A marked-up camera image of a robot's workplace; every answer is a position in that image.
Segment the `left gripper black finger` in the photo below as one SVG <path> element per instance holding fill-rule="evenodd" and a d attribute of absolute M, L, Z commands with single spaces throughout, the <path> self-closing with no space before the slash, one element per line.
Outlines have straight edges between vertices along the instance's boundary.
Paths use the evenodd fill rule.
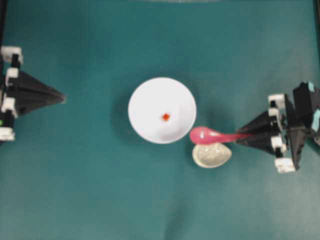
<path fill-rule="evenodd" d="M 18 96 L 15 98 L 15 117 L 47 106 L 62 104 L 65 100 L 65 96 Z"/>
<path fill-rule="evenodd" d="M 27 74 L 24 71 L 19 71 L 19 75 L 17 78 L 17 86 L 21 90 L 52 95 L 59 97 L 63 100 L 66 99 L 66 96 L 63 93 L 59 92 L 51 86 L 44 84 L 43 82 L 37 80 L 36 78 Z"/>

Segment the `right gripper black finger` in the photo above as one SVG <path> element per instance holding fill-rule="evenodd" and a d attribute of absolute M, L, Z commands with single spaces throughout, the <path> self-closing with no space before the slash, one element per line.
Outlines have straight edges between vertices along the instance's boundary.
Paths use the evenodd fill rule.
<path fill-rule="evenodd" d="M 276 116 L 269 116 L 268 111 L 262 112 L 255 119 L 239 128 L 237 133 L 268 133 L 279 131 L 278 120 Z"/>
<path fill-rule="evenodd" d="M 273 136 L 274 135 L 272 133 L 259 133 L 238 139 L 235 143 L 245 147 L 255 148 L 275 156 L 276 152 L 271 141 Z"/>

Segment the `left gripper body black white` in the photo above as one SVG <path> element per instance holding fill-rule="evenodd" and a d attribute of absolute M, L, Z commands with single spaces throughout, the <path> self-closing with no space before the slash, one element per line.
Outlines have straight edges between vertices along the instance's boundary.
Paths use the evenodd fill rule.
<path fill-rule="evenodd" d="M 24 57 L 18 46 L 2 46 L 0 57 L 2 64 L 10 64 L 0 84 L 0 141 L 4 143 L 15 140 L 14 122 L 19 114 L 16 110 L 17 97 L 14 96 L 14 90 Z"/>

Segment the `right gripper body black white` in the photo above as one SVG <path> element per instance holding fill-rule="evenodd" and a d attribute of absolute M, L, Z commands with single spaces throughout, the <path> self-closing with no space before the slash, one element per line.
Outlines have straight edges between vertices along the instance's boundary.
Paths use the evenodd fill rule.
<path fill-rule="evenodd" d="M 278 127 L 278 133 L 270 138 L 275 167 L 279 173 L 295 172 L 304 147 L 303 124 L 287 94 L 270 95 L 268 102 L 268 115 L 275 117 Z"/>

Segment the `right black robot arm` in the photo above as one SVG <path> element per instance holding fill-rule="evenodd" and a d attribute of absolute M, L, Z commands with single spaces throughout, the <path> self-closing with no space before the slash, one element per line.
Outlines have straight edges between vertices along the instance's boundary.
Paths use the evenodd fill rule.
<path fill-rule="evenodd" d="M 237 144 L 275 156 L 279 173 L 297 171 L 308 139 L 320 135 L 320 90 L 302 82 L 293 90 L 293 101 L 285 93 L 268 97 L 269 108 L 238 129 L 245 136 Z"/>

